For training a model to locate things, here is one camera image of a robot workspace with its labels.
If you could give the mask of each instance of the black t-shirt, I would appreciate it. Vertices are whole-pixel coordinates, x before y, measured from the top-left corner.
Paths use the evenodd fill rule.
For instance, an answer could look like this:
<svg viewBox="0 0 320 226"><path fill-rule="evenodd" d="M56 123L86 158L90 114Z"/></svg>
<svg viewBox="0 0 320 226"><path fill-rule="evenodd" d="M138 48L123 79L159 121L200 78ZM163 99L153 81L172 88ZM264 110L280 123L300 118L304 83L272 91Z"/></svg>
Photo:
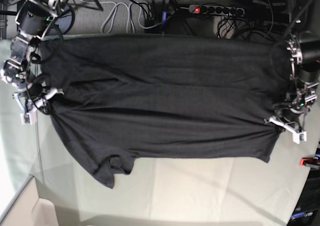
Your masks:
<svg viewBox="0 0 320 226"><path fill-rule="evenodd" d="M42 42L43 58L57 45ZM270 45L174 36L65 40L41 67L65 93L51 100L55 130L110 188L139 157L268 162L279 133L264 119L284 99L290 69Z"/></svg>

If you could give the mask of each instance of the t-shirt sleeve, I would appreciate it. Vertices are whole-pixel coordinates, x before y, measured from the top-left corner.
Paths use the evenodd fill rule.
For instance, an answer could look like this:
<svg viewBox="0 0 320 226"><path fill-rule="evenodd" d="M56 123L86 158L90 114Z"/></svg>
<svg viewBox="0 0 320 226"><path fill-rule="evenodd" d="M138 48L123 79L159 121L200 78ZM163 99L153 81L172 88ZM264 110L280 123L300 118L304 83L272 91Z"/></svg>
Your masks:
<svg viewBox="0 0 320 226"><path fill-rule="evenodd" d="M114 174L131 173L137 158L133 153L119 147L98 143L94 138L85 137L82 130L86 127L75 121L70 123L72 120L62 119L63 115L51 116L54 128L68 152L91 176L112 189L115 185ZM67 115L69 118L72 112L68 112Z"/></svg>

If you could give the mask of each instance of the red object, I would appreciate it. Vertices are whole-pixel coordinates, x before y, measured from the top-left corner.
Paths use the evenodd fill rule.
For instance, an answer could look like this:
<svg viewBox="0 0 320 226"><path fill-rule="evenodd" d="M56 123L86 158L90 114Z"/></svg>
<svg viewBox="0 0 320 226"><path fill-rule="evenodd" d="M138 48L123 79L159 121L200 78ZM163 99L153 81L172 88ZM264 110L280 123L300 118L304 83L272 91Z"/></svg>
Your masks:
<svg viewBox="0 0 320 226"><path fill-rule="evenodd" d="M312 157L305 157L300 160L300 166L304 166L304 161L312 161L314 160Z"/></svg>

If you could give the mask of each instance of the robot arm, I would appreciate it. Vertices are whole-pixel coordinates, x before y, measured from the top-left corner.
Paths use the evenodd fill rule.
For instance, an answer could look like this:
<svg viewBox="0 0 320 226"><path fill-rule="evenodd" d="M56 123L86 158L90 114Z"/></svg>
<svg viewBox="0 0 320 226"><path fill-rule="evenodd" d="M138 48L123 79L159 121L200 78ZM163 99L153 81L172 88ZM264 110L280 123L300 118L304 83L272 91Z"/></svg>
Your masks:
<svg viewBox="0 0 320 226"><path fill-rule="evenodd" d="M266 123L274 123L290 131L297 144L307 141L305 122L311 106L317 100L320 74L319 10L320 0L297 0L293 20L284 39L291 54L290 88L285 101L275 107L275 116L266 120Z"/></svg>
<svg viewBox="0 0 320 226"><path fill-rule="evenodd" d="M13 98L21 108L22 124L36 122L36 110L48 113L48 100L62 91L42 87L45 77L35 77L31 62L45 62L36 54L41 40L52 28L58 17L64 13L68 0L25 0L16 16L18 35L11 43L11 56L0 70L2 81L17 90Z"/></svg>

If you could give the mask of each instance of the power strip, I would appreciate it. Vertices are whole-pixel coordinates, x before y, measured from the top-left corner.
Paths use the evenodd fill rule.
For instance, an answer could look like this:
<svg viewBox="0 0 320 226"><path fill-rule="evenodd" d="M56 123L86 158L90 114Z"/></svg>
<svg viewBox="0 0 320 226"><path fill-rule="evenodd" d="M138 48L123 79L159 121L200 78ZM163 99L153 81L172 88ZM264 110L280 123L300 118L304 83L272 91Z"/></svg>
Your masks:
<svg viewBox="0 0 320 226"><path fill-rule="evenodd" d="M197 5L189 6L189 13L196 15L215 15L215 16L237 16L245 17L246 11L241 7L224 7L213 5Z"/></svg>

